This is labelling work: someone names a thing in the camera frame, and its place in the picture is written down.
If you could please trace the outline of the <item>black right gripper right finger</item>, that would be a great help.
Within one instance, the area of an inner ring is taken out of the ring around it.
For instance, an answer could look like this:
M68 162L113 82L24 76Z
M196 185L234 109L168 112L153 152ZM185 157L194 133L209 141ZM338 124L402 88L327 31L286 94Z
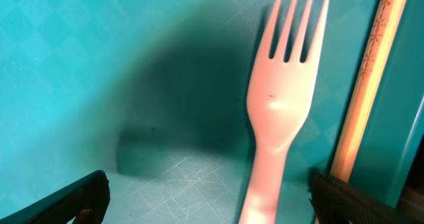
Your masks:
M317 174L310 192L319 224L421 224L328 174Z

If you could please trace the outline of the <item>white plastic fork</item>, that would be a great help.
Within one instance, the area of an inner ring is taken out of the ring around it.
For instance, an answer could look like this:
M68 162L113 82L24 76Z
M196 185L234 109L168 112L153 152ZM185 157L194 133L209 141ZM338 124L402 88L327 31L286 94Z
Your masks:
M239 223L274 223L290 146L303 126L313 99L330 0L323 0L304 61L303 44L313 0L307 0L289 60L286 47L297 0L291 0L284 27L271 56L280 3L275 0L258 46L248 83L246 106L256 150Z

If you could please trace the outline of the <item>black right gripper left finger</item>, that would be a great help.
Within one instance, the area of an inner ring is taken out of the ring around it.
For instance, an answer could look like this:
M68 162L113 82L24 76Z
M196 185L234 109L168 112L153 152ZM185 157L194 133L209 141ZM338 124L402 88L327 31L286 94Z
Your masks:
M110 197L104 171L96 170L70 185L1 219L1 224L102 223Z

